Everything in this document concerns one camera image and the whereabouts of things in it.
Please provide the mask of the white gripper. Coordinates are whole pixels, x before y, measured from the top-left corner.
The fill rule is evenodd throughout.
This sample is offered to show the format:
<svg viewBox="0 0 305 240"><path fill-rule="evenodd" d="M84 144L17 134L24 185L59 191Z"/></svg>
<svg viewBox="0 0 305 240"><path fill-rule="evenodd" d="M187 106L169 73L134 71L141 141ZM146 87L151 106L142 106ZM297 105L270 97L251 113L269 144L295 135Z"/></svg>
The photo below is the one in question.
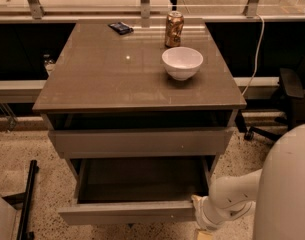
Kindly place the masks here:
<svg viewBox="0 0 305 240"><path fill-rule="evenodd" d="M213 235L210 232L216 231L223 226L223 217L212 204L208 196L201 197L192 195L191 199L195 209L196 221L198 225L204 229L195 230L194 240L213 240Z"/></svg>

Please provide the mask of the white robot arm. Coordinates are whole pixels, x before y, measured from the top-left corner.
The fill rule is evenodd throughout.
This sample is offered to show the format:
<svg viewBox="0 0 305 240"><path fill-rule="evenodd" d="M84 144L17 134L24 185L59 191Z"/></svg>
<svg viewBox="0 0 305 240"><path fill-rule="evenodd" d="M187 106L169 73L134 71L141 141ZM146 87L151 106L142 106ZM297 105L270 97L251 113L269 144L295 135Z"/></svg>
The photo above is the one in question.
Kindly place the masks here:
<svg viewBox="0 0 305 240"><path fill-rule="evenodd" d="M253 240L305 240L305 124L275 142L262 169L218 178L192 200L207 231L252 214Z"/></svg>

